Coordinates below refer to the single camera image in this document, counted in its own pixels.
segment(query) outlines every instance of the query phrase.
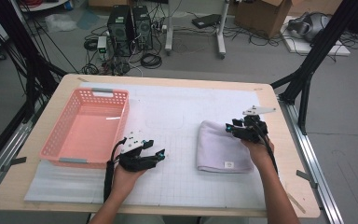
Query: towel label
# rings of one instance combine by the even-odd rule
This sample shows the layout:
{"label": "towel label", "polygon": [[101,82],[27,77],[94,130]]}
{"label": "towel label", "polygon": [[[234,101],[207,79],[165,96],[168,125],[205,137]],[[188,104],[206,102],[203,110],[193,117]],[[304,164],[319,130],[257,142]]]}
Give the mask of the towel label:
{"label": "towel label", "polygon": [[226,169],[234,169],[234,161],[225,161]]}

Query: human arm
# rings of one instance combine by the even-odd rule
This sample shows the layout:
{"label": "human arm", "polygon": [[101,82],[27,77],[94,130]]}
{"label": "human arm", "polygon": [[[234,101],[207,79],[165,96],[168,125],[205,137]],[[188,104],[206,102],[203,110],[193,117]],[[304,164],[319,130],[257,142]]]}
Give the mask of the human arm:
{"label": "human arm", "polygon": [[89,224],[112,223],[115,219],[118,208],[126,200],[135,186],[136,180],[144,174],[146,170],[140,172],[129,172],[118,165],[112,183],[112,191],[103,206],[95,214]]}
{"label": "human arm", "polygon": [[249,148],[252,161],[257,167],[264,188],[267,219],[269,224],[300,223],[286,191],[274,169],[265,145],[241,140]]}

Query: floor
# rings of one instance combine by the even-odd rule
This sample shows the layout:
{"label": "floor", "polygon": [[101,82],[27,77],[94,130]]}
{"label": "floor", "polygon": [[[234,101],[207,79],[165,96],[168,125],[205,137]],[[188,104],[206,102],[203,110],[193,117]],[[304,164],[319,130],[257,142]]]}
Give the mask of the floor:
{"label": "floor", "polygon": [[[63,13],[61,9],[48,10]],[[65,12],[74,21],[90,16],[84,8]],[[174,22],[191,26],[191,15],[174,18]],[[85,64],[84,36],[94,28],[106,24],[101,16],[86,24],[84,29],[50,34],[57,46],[78,70]],[[232,18],[227,19],[232,27]],[[73,72],[45,35],[53,63]],[[288,53],[281,42],[278,46],[257,46],[248,35],[225,38],[227,56],[221,60],[216,54],[217,44],[212,35],[191,32],[175,33],[173,53],[160,53],[163,64],[156,70],[132,69],[130,77],[166,77],[233,82],[272,83],[285,77],[301,65],[304,57]],[[310,87],[307,131],[315,154],[324,171],[329,188],[344,222],[358,223],[358,49],[350,49],[350,57],[326,58],[316,71]],[[0,132],[24,102],[21,83],[9,59],[0,61]],[[0,212],[0,223],[86,223],[88,214],[52,212]],[[166,223],[196,223],[194,217],[165,217]],[[324,215],[302,219],[302,223],[328,223]],[[267,223],[264,218],[250,218],[250,223]]]}

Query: computer tower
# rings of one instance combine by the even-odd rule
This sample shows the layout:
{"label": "computer tower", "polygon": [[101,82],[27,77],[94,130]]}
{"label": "computer tower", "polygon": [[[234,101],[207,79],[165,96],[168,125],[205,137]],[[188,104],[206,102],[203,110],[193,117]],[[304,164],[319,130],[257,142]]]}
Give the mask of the computer tower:
{"label": "computer tower", "polygon": [[135,38],[138,49],[152,49],[152,29],[151,20],[146,6],[132,8],[133,23],[135,25]]}
{"label": "computer tower", "polygon": [[131,56],[131,41],[134,39],[131,9],[127,5],[114,5],[107,21],[115,56]]}

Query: pink plastic basket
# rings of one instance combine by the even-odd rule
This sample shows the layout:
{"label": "pink plastic basket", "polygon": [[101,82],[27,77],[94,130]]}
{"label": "pink plastic basket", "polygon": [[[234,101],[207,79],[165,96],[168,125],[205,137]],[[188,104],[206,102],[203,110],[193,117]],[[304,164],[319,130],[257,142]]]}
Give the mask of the pink plastic basket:
{"label": "pink plastic basket", "polygon": [[129,111],[127,91],[75,89],[40,158],[60,166],[105,168],[114,145],[123,137]]}

